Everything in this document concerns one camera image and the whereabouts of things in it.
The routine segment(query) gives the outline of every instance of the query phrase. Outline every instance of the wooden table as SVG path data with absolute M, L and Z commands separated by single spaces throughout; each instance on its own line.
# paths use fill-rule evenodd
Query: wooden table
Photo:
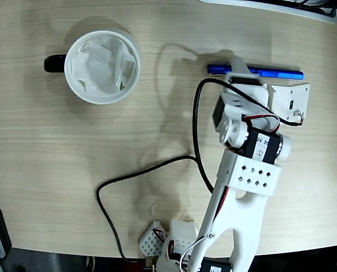
M 91 105 L 42 63 L 81 35 L 121 28 L 142 47 L 137 88 L 113 105 Z M 258 254 L 337 245 L 337 24 L 198 0 L 0 1 L 0 206 L 14 247 L 118 256 L 95 200 L 106 179 L 192 151 L 191 109 L 208 63 L 235 52 L 248 63 L 299 67 L 311 83 L 308 118 L 284 127 L 293 140 L 268 201 Z M 211 112 L 199 110 L 211 181 L 223 152 Z M 182 161 L 110 185 L 103 203 L 125 254 L 154 220 L 201 223 L 210 194 L 196 165 Z M 230 255 L 227 233 L 208 255 Z

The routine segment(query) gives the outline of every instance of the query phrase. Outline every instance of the blue pen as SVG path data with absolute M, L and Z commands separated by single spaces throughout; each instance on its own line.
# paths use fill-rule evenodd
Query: blue pen
M 253 66 L 248 66 L 250 72 L 253 74 L 260 75 L 264 78 L 286 78 L 286 79 L 298 79 L 303 80 L 304 74 L 301 71 L 296 70 L 283 70 L 283 69 L 269 69 L 269 68 L 258 68 Z M 231 72 L 232 68 L 230 65 L 207 65 L 207 72 L 211 75 L 225 75 L 227 72 Z

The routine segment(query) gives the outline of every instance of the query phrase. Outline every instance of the black mug handle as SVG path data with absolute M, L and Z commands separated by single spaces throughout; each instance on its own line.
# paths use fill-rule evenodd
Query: black mug handle
M 44 69 L 48 73 L 64 73 L 66 55 L 52 55 L 44 60 Z

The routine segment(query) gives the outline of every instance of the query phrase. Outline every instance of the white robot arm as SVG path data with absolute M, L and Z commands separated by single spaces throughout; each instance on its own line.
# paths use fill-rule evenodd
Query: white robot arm
M 274 109 L 277 109 L 288 122 L 303 121 L 309 84 L 268 86 L 260 76 L 249 71 L 241 58 L 233 57 L 231 65 L 233 71 L 226 74 L 226 82 L 264 108 L 275 113 Z M 299 96 L 301 102 L 297 103 L 294 96 L 287 94 Z M 195 240 L 181 250 L 180 261 L 170 260 L 168 254 L 162 254 L 157 262 L 157 272 L 197 272 L 200 269 L 206 272 L 206 267 L 202 268 L 201 264 L 207 249 L 228 229 L 233 229 L 234 237 L 229 260 L 232 270 L 248 271 L 258 249 L 265 205 L 275 191 L 281 172 L 275 160 L 286 159 L 291 149 L 290 139 L 278 132 L 283 119 L 258 103 L 227 88 L 220 94 L 212 119 L 219 141 L 226 149 L 204 220 L 198 235 L 194 234 Z M 236 199 L 238 191 L 246 191 L 246 194 Z M 183 239 L 185 226 L 182 225 L 179 231 L 171 230 L 171 237 Z M 168 248 L 169 241 L 170 237 L 162 252 L 173 250 Z M 221 268 L 211 266 L 207 271 L 221 271 Z

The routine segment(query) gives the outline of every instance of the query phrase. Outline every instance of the white mug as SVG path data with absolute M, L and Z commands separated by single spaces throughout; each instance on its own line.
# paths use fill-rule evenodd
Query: white mug
M 136 60 L 136 68 L 129 84 L 125 86 L 123 89 L 121 89 L 119 93 L 108 97 L 96 97 L 88 94 L 85 91 L 83 83 L 76 80 L 72 76 L 71 72 L 71 60 L 76 56 L 79 48 L 84 43 L 86 43 L 87 40 L 100 35 L 109 35 L 123 41 L 130 49 Z M 72 91 L 81 99 L 92 104 L 107 105 L 122 100 L 134 89 L 140 75 L 140 60 L 141 60 L 140 47 L 131 34 L 129 34 L 126 31 L 122 31 L 120 29 L 98 30 L 87 33 L 84 36 L 78 38 L 76 42 L 72 44 L 66 55 L 53 55 L 47 57 L 44 61 L 44 69 L 46 72 L 49 73 L 64 73 L 67 84 L 72 89 Z

